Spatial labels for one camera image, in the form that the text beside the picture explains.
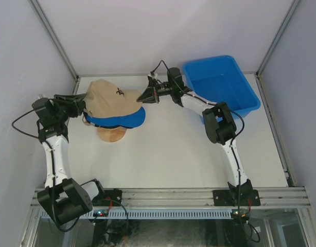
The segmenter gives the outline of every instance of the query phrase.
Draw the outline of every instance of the black mounting plate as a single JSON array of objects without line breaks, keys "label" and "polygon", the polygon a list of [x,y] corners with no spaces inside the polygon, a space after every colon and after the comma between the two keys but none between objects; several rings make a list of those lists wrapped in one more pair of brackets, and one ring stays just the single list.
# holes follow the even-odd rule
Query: black mounting plate
[{"label": "black mounting plate", "polygon": [[[237,206],[237,203],[232,199],[230,190],[217,189],[213,190],[214,206]],[[252,206],[261,206],[259,192],[253,189],[247,197],[240,198],[240,206],[249,206],[248,199],[252,201]]]},{"label": "black mounting plate", "polygon": [[92,200],[93,206],[94,207],[109,206],[110,201],[103,200],[106,198],[110,198],[111,200],[121,203],[122,191],[120,189],[105,189],[104,194],[103,193],[99,194]]}]

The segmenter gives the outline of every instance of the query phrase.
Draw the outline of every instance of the white table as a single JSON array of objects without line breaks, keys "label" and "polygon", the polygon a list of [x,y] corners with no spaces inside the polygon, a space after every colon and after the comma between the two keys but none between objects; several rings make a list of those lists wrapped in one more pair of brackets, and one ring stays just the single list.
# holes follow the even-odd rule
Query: white table
[{"label": "white table", "polygon": [[[100,78],[141,92],[148,83],[146,76],[83,77],[77,93],[85,93],[90,82]],[[246,78],[261,99],[254,75]],[[220,145],[208,140],[197,114],[174,104],[170,96],[143,106],[143,125],[128,130],[116,143],[103,142],[81,117],[70,120],[69,161],[78,183],[97,178],[106,188],[227,187]],[[253,187],[287,187],[263,105],[244,120],[237,148]],[[241,122],[236,124],[240,129]]]}]

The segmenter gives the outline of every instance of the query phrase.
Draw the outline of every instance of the blue plastic container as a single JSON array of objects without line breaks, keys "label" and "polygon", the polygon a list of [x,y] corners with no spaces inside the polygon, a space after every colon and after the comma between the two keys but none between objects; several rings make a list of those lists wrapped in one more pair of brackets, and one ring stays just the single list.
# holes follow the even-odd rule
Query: blue plastic container
[{"label": "blue plastic container", "polygon": [[228,104],[245,117],[261,103],[231,56],[195,60],[183,65],[187,85],[199,96],[210,101]]}]

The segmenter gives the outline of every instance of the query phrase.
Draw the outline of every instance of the embroidered black logo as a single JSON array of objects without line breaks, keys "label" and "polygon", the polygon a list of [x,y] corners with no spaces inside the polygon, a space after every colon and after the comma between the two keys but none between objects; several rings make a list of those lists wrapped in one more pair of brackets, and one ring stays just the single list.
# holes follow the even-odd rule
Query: embroidered black logo
[{"label": "embroidered black logo", "polygon": [[123,96],[125,97],[125,95],[124,95],[123,91],[122,91],[122,90],[120,90],[119,88],[118,88],[118,91],[117,91],[116,93],[117,93],[117,94],[119,94],[119,95],[123,95]]}]

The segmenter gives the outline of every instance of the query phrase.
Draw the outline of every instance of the blue cap brim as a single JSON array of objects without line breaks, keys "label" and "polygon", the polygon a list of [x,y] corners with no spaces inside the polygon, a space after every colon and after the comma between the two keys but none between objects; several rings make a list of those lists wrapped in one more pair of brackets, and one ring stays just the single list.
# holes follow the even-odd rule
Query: blue cap brim
[{"label": "blue cap brim", "polygon": [[122,117],[108,117],[108,118],[98,118],[98,117],[90,117],[89,115],[86,117],[88,122],[91,122],[95,125],[99,125],[101,127],[114,127],[114,126],[123,126],[126,128],[136,128],[143,124],[146,118],[146,111],[143,107],[141,107],[137,112],[122,116]]}]

